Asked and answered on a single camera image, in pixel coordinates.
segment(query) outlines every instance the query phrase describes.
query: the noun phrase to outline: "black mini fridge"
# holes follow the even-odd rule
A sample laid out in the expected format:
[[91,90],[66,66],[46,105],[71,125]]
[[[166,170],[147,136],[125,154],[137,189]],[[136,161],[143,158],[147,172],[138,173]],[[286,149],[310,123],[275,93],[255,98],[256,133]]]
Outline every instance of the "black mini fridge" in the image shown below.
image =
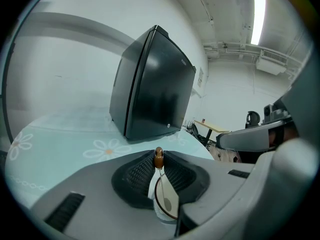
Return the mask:
[[186,55],[163,28],[153,26],[122,54],[111,95],[112,120],[131,140],[180,130],[194,78]]

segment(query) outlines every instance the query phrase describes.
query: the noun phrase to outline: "light blue tablecloth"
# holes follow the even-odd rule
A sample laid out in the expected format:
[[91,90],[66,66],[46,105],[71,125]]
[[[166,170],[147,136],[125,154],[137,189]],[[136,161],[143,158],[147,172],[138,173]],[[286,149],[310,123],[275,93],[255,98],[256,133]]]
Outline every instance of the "light blue tablecloth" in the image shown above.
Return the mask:
[[85,166],[158,146],[213,159],[184,130],[129,141],[116,128],[108,107],[61,110],[33,121],[18,134],[7,155],[6,182],[16,200],[30,208],[45,192]]

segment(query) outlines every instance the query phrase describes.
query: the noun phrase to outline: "ceiling light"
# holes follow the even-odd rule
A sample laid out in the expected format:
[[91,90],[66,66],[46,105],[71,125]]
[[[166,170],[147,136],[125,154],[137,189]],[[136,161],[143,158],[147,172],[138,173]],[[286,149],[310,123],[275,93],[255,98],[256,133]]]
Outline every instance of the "ceiling light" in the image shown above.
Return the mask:
[[258,45],[264,25],[266,0],[254,0],[254,22],[251,44]]

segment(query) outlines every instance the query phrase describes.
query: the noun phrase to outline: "white flower pattern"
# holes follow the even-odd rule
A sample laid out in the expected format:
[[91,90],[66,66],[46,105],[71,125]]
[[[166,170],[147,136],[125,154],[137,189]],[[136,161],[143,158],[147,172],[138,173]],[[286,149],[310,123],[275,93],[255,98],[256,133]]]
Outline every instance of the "white flower pattern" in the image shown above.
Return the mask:
[[120,141],[116,138],[113,138],[109,141],[108,144],[104,143],[102,140],[95,140],[93,145],[97,149],[89,149],[83,152],[85,158],[98,158],[96,163],[119,158],[124,155],[129,154],[132,148],[129,145],[119,145]]
[[41,190],[41,191],[48,191],[49,189],[45,186],[42,186],[42,185],[36,185],[35,183],[29,183],[25,180],[21,180],[13,175],[6,175],[5,176],[7,179],[10,179],[18,184],[21,184],[23,186],[28,186],[30,187],[31,189],[38,189],[38,190]]
[[9,159],[11,161],[16,160],[19,156],[20,150],[29,150],[32,148],[32,144],[30,142],[26,142],[30,140],[34,135],[33,134],[27,134],[26,136],[23,136],[22,131],[15,137],[13,143],[10,146],[10,149],[8,151]]

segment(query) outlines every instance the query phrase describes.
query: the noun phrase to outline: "black chair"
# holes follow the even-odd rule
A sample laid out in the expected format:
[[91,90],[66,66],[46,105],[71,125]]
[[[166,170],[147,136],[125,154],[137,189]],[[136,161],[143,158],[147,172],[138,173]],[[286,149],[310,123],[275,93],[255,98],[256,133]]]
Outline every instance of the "black chair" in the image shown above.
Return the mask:
[[260,122],[260,115],[255,111],[248,111],[246,115],[245,128],[258,126]]
[[198,128],[196,127],[196,125],[193,123],[192,126],[191,126],[191,132],[192,132],[192,135],[199,141],[201,142],[202,144],[205,142],[206,140],[206,137],[202,136],[199,134],[198,132]]

